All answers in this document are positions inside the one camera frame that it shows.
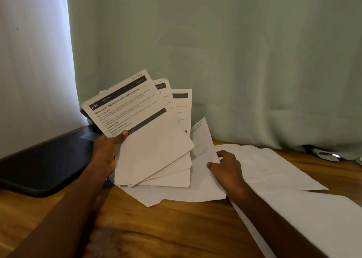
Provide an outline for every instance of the black header bar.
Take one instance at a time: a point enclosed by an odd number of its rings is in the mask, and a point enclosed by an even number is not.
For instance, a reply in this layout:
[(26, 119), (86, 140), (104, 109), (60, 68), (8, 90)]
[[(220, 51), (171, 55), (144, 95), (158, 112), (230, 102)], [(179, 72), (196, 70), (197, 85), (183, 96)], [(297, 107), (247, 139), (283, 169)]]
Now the black header bar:
[(140, 128), (142, 128), (143, 126), (147, 125), (148, 123), (150, 123), (152, 120), (155, 120), (158, 116), (162, 115), (163, 113), (166, 112), (166, 109), (163, 108), (161, 110), (159, 110), (158, 112), (156, 112), (155, 114), (151, 115), (150, 117), (148, 117), (146, 120), (142, 121), (141, 123), (139, 123), (138, 125), (134, 126), (133, 128), (130, 128), (128, 130), (128, 135), (134, 133), (135, 131), (139, 130)]
[(157, 89), (164, 89), (166, 87), (166, 83), (160, 83), (155, 85)]
[(188, 97), (188, 93), (173, 93), (172, 96), (174, 98), (187, 98)]
[(140, 85), (146, 81), (147, 81), (147, 78), (146, 78), (146, 76), (143, 75), (140, 78), (138, 78), (137, 80), (134, 80), (134, 81), (130, 82), (129, 84), (121, 87), (120, 89), (112, 92), (110, 95), (102, 98), (101, 100), (98, 100), (97, 102), (93, 103), (89, 107), (91, 110), (96, 110), (99, 107), (107, 104), (109, 101), (116, 99), (118, 96), (121, 96), (122, 94), (126, 93), (127, 91), (130, 91), (131, 89), (137, 87), (138, 85)]

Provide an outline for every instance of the wood grain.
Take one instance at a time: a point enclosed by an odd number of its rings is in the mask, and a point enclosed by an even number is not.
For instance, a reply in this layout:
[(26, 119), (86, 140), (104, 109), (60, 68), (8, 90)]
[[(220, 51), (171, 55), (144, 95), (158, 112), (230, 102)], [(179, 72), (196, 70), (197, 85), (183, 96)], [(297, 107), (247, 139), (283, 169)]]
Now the wood grain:
[[(357, 163), (329, 162), (296, 151), (276, 152), (329, 188), (324, 192), (345, 195), (362, 206), (362, 167)], [(39, 224), (66, 191), (37, 199), (0, 190), (0, 258)], [(79, 256), (263, 257), (228, 200), (163, 200), (147, 208), (115, 186), (102, 190), (98, 197)]]

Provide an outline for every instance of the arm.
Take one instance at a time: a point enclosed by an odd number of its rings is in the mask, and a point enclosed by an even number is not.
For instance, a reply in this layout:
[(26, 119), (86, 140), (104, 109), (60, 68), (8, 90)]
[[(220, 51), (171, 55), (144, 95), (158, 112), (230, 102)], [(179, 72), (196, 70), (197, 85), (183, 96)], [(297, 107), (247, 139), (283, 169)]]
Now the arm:
[(240, 163), (232, 153), (219, 151), (218, 156), (223, 158), (220, 164), (209, 162), (207, 167), (278, 258), (327, 258), (249, 187), (242, 178)]
[(102, 135), (94, 142), (91, 162), (60, 202), (8, 258), (74, 257), (83, 226), (108, 175), (115, 169), (115, 146), (128, 132), (117, 137)]

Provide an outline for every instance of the wooden table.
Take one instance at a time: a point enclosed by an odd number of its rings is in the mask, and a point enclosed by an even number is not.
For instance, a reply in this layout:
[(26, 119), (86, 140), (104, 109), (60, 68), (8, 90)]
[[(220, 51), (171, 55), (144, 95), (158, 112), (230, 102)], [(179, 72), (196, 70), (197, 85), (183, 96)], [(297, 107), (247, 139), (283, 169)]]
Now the wooden table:
[[(362, 166), (296, 151), (276, 152), (328, 187), (325, 192), (345, 195), (362, 206)], [(42, 199), (0, 190), (0, 258), (38, 225), (66, 190)], [(84, 257), (263, 257), (226, 199), (163, 200), (147, 208), (115, 186), (102, 190), (83, 241)]]

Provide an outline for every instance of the paper held in hand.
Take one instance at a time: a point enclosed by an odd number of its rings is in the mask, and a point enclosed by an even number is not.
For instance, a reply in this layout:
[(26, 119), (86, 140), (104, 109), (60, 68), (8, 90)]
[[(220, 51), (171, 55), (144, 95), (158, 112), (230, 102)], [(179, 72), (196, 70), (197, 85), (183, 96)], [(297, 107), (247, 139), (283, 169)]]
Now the paper held in hand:
[(145, 69), (85, 101), (82, 108), (107, 137), (129, 131), (118, 154), (118, 185), (133, 186), (194, 147)]

